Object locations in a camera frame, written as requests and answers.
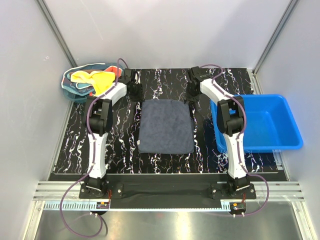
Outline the dark blue towel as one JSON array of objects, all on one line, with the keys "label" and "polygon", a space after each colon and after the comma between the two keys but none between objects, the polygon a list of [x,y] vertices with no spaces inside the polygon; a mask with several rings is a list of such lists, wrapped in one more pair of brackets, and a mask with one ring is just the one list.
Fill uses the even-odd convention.
[{"label": "dark blue towel", "polygon": [[194,151],[194,121],[187,103],[149,99],[142,104],[138,151],[141,154],[184,155]]}]

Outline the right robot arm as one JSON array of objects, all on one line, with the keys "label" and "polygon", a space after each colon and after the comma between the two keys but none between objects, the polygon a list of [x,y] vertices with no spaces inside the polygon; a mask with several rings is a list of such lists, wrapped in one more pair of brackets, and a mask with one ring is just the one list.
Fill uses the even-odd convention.
[{"label": "right robot arm", "polygon": [[217,107],[215,122],[225,139],[228,156],[228,178],[223,189],[230,197],[241,198],[250,190],[243,146],[247,126],[244,99],[227,92],[217,83],[216,78],[222,73],[210,77],[201,67],[195,66],[187,74],[189,82],[185,93],[186,101],[195,103],[200,100],[200,95],[205,95]]}]

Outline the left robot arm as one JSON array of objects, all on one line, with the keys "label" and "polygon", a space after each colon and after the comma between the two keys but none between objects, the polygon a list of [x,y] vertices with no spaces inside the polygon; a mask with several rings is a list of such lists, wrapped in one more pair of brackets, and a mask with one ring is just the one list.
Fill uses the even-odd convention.
[{"label": "left robot arm", "polygon": [[89,96],[85,103],[84,123],[89,141],[89,167],[81,178],[82,187],[95,197],[103,198],[108,191],[105,164],[106,142],[113,126],[113,105],[128,96],[132,101],[144,100],[140,73],[126,68],[106,91]]}]

